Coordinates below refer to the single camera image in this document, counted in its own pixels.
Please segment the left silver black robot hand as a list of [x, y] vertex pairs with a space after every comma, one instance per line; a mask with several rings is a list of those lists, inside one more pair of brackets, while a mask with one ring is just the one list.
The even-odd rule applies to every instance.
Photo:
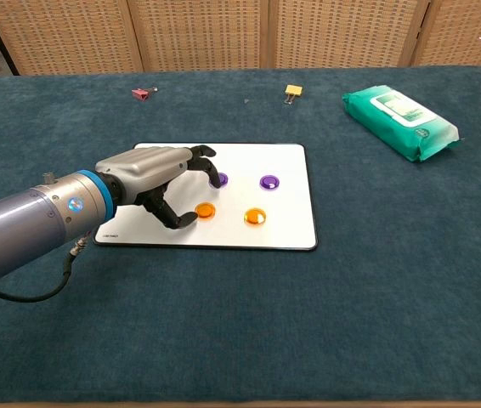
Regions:
[[165, 227], [178, 230], [194, 223], [197, 214], [176, 214], [164, 198], [168, 185], [187, 171], [200, 171], [219, 188], [222, 182], [210, 161], [215, 155], [207, 145], [138, 148], [98, 161], [95, 171], [111, 187], [115, 205], [142, 206]]

